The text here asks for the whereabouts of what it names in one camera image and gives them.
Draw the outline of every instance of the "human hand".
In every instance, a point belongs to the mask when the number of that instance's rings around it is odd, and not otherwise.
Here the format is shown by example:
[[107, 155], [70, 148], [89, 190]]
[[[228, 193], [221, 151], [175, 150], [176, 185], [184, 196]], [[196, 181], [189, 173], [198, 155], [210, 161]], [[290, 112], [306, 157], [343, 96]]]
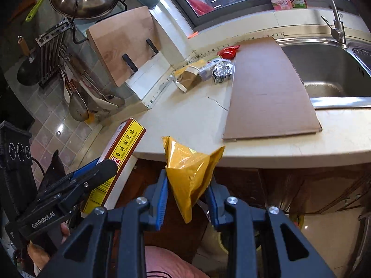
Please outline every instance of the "human hand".
[[[61, 232], [63, 235], [62, 243], [64, 243], [67, 237], [70, 235], [70, 232], [69, 232], [69, 229], [66, 223], [61, 223]], [[42, 270], [44, 266], [50, 260], [49, 254], [45, 252], [42, 247], [35, 245], [31, 241], [27, 246], [27, 252], [28, 252], [28, 255], [31, 257], [32, 261], [34, 262], [34, 264], [40, 270]]]

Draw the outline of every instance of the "spoon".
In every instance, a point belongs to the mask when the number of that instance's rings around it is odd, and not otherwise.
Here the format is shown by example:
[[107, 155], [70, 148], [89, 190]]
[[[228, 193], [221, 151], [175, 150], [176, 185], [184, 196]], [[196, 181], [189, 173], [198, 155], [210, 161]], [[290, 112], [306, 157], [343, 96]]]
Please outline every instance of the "spoon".
[[86, 106], [84, 99], [82, 99], [81, 95], [77, 91], [75, 85], [72, 82], [69, 85], [75, 90], [75, 92], [73, 93], [71, 97], [71, 101], [68, 107], [71, 113], [71, 116], [76, 121], [80, 121], [80, 122], [85, 121], [86, 119], [89, 118], [88, 107]]

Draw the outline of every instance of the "sink faucet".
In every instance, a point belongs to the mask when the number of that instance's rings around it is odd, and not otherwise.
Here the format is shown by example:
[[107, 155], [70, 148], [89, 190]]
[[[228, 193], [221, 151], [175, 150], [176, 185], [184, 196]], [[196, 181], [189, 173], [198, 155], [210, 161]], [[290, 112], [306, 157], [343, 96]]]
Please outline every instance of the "sink faucet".
[[346, 44], [345, 40], [345, 31], [344, 31], [344, 24], [340, 20], [338, 9], [336, 8], [334, 0], [330, 0], [331, 7], [333, 8], [333, 16], [335, 20], [333, 21], [334, 28], [331, 27], [330, 23], [323, 17], [321, 18], [326, 22], [326, 24], [331, 28], [331, 35], [332, 37], [341, 44]]

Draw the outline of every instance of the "green handle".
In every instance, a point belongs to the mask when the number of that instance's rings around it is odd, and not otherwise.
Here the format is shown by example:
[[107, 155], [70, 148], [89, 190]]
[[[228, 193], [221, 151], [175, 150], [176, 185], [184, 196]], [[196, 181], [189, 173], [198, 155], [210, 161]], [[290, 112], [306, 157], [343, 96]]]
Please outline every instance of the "green handle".
[[38, 8], [40, 7], [40, 5], [43, 2], [44, 2], [44, 0], [38, 0], [38, 2], [35, 4], [35, 6], [31, 9], [31, 11], [29, 12], [28, 16], [26, 17], [26, 19], [25, 19], [26, 22], [30, 22], [33, 19], [33, 17], [38, 12]]

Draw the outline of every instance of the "cardboard sheet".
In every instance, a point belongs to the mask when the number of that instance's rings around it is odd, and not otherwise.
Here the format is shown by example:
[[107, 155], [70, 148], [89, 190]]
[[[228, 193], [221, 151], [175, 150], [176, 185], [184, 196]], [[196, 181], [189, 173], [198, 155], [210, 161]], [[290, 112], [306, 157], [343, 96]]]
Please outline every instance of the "cardboard sheet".
[[241, 42], [224, 139], [322, 130], [295, 68], [274, 38]]

